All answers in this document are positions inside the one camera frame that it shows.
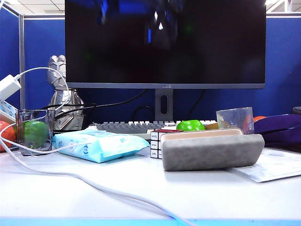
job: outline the monitor logo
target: monitor logo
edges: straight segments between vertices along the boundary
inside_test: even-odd
[[[171,85],[170,84],[165,84],[165,85],[163,85],[163,88],[171,88]]]

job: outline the keyboard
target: keyboard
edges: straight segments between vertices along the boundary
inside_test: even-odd
[[[143,139],[151,139],[151,131],[156,129],[176,129],[181,121],[129,121],[129,122],[104,122],[102,124],[93,123],[88,128],[103,130],[111,133],[130,134],[142,137]],[[201,123],[206,126],[216,123],[215,120],[206,120]]]

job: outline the robot figurine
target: robot figurine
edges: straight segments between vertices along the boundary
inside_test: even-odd
[[[58,70],[64,79],[66,79],[66,58],[63,55],[52,56],[48,66]],[[47,81],[55,88],[55,93],[51,98],[50,105],[60,105],[68,98],[68,91],[62,78],[54,71],[47,72]],[[71,100],[67,104],[84,104],[83,100],[78,96],[76,89],[69,89]],[[83,106],[63,106],[55,115],[60,115],[64,112],[73,109],[81,109]],[[55,120],[54,130],[80,130],[82,127],[84,115],[82,111],[74,111],[65,114]]]

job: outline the green fruit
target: green fruit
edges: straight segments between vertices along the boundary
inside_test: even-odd
[[[177,129],[184,131],[205,130],[204,125],[199,120],[182,121],[177,125]]]
[[[24,138],[30,148],[41,147],[49,139],[49,127],[42,121],[28,121],[24,124]]]

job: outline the glass cup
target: glass cup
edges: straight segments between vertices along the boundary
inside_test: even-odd
[[[18,110],[16,112],[16,136],[18,144],[38,151],[50,151],[52,146],[54,110]],[[40,155],[23,148],[21,153]]]
[[[254,133],[252,107],[234,108],[216,112],[218,128],[241,128],[244,134]]]

